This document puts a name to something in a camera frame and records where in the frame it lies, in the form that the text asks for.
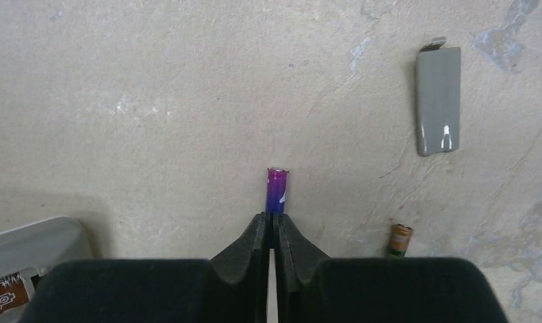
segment concrete floor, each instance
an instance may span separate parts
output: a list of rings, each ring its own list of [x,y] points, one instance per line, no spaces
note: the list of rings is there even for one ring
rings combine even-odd
[[[421,158],[435,36],[462,50],[461,146]],[[331,256],[405,223],[408,256],[468,258],[542,322],[542,0],[0,0],[0,231],[70,215],[101,256],[212,257],[268,166]]]

